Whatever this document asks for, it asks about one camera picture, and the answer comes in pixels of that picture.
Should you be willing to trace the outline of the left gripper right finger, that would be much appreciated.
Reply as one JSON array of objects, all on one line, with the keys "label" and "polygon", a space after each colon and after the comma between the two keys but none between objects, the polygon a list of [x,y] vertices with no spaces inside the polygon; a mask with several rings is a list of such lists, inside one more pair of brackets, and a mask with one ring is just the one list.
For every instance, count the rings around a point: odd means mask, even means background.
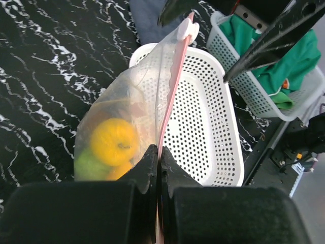
[{"label": "left gripper right finger", "polygon": [[171,243],[176,236],[173,192],[179,187],[201,188],[202,185],[176,163],[170,150],[164,146],[160,159],[160,232],[163,243]]}]

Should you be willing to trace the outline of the clear zip top bag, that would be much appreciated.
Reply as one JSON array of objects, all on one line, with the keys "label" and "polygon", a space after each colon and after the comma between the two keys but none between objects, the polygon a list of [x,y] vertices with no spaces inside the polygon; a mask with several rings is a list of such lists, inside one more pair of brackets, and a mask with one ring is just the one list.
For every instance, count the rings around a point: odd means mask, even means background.
[{"label": "clear zip top bag", "polygon": [[91,150],[90,138],[100,123],[121,118],[132,124],[139,136],[138,152],[129,160],[133,167],[150,145],[157,146],[159,162],[185,53],[199,28],[189,15],[137,65],[123,71],[109,85],[77,128],[74,161],[85,149]]}]

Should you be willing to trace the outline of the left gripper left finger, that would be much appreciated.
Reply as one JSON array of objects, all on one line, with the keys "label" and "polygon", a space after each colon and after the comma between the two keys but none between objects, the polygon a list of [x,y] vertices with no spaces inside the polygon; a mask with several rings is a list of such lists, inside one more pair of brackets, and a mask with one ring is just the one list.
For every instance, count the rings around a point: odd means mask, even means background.
[{"label": "left gripper left finger", "polygon": [[131,186],[126,243],[156,243],[158,149],[150,145],[139,162],[118,182]]}]

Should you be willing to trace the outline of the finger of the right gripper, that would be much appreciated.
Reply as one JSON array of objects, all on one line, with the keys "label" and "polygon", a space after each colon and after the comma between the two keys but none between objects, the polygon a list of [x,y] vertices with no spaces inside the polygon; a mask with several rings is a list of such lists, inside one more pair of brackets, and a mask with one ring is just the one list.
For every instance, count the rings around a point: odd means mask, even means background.
[{"label": "finger of the right gripper", "polygon": [[279,62],[324,15],[324,0],[296,1],[262,32],[257,41],[223,77],[229,82],[238,75]]},{"label": "finger of the right gripper", "polygon": [[199,1],[196,0],[167,0],[157,20],[159,26],[166,26],[181,15],[189,12]]}]

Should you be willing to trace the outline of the yellow fake orange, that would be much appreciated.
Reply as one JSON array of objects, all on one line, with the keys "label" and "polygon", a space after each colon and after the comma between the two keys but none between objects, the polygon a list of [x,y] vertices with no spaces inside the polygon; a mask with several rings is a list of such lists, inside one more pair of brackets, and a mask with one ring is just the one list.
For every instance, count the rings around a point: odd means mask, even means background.
[{"label": "yellow fake orange", "polygon": [[119,166],[131,160],[139,147],[135,127],[121,118],[103,121],[94,129],[90,138],[93,154],[109,166]]}]

